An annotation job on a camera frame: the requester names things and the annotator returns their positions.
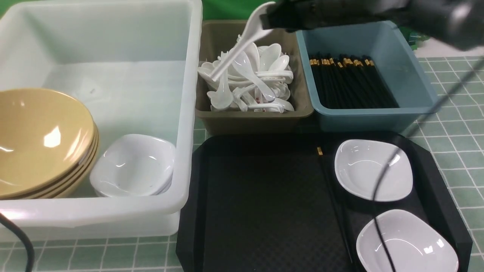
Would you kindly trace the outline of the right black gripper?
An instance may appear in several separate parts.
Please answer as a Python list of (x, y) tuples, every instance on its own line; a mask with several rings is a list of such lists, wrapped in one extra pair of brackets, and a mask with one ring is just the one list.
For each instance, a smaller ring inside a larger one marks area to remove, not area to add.
[(263, 29), (312, 30), (398, 17), (408, 0), (280, 0), (260, 16)]

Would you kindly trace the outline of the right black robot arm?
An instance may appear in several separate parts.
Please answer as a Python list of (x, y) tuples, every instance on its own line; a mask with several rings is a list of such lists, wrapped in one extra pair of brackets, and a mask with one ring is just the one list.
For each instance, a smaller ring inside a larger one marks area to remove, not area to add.
[(387, 20), (461, 51), (484, 43), (482, 0), (282, 0), (261, 15), (264, 29), (287, 31)]

